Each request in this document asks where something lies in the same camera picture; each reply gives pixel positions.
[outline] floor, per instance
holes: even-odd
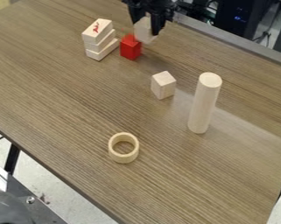
[[[1,167],[4,167],[10,145],[6,139],[0,140]],[[45,195],[48,206],[69,224],[116,224],[108,215],[23,152],[20,154],[14,177],[38,197]]]
[[[0,0],[0,10],[8,5],[8,0]],[[275,7],[277,6],[273,6],[269,10],[264,20],[258,26],[255,37],[260,36],[267,29],[274,15]],[[281,14],[270,30],[269,48],[274,46],[280,29]],[[264,39],[260,44],[266,46],[267,40]],[[0,141],[0,166],[2,167],[4,166],[10,145],[5,139]],[[46,201],[49,202],[48,206],[70,224],[116,223],[24,153],[20,155],[14,176],[37,196],[45,195]],[[281,200],[279,202],[275,206],[268,224],[281,224]]]
[[[275,12],[277,11],[277,7],[278,7],[278,4],[276,3],[276,4],[273,4],[272,7],[269,9],[269,11],[264,16],[261,23],[258,25],[254,39],[257,39],[258,37],[260,37],[262,35],[263,32],[267,31],[268,27],[272,23]],[[278,37],[278,34],[280,33],[280,30],[281,30],[281,12],[275,19],[274,24],[271,27],[271,29],[269,30],[269,33],[271,34],[270,38],[269,38],[269,42],[267,42],[268,41],[267,38],[264,38],[263,41],[259,44],[262,46],[267,46],[270,49],[272,49],[275,45],[275,42],[277,41],[277,37]]]

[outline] red cube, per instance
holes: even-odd
[[[142,43],[137,41],[132,34],[123,37],[120,44],[120,55],[129,60],[135,60],[141,54]]]

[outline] stack of blocks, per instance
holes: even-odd
[[[97,19],[82,33],[82,38],[86,55],[94,60],[102,60],[119,45],[112,21],[108,19]]]

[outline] wooden table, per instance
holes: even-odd
[[[137,61],[85,56],[97,18],[130,32],[116,0],[23,0],[0,11],[0,130],[121,223],[265,223],[281,189],[281,66],[178,24]],[[158,101],[153,74],[178,81]],[[207,134],[186,126],[198,76],[224,84]],[[109,159],[119,131],[139,158]]]

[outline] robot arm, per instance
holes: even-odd
[[[151,14],[151,31],[157,36],[165,27],[166,20],[173,21],[176,7],[172,0],[123,0],[129,6],[129,13],[133,24],[145,17],[145,13]]]

